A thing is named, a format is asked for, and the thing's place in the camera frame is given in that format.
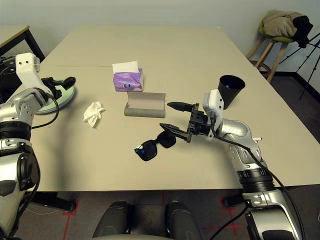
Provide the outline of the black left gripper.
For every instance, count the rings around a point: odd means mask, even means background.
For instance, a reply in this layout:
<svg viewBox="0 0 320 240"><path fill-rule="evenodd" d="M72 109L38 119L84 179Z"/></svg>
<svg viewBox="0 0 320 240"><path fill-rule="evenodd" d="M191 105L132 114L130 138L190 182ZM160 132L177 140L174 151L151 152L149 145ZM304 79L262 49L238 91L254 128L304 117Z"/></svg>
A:
<svg viewBox="0 0 320 240"><path fill-rule="evenodd" d="M60 98L62 91L56 86L62 86L65 90L73 87L76 83L76 78L73 76L67 77L65 80L54 80L53 77L45 77L41 79L42 83L51 91L54 98Z"/></svg>

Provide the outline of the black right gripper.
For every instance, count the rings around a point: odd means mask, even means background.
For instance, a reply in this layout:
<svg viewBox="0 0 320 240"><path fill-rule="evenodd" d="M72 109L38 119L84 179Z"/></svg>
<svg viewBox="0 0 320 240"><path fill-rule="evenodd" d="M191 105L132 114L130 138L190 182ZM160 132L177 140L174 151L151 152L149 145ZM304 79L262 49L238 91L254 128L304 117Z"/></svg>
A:
<svg viewBox="0 0 320 240"><path fill-rule="evenodd" d="M207 136L210 132L208 125L208 116L203 111L198 110L199 103L189 104L185 102L168 102L167 106L181 112L191 112L188 122L187 131L181 130L179 127L168 123L160 123L159 125L170 134L184 140L187 143L191 142L192 136L204 135Z"/></svg>

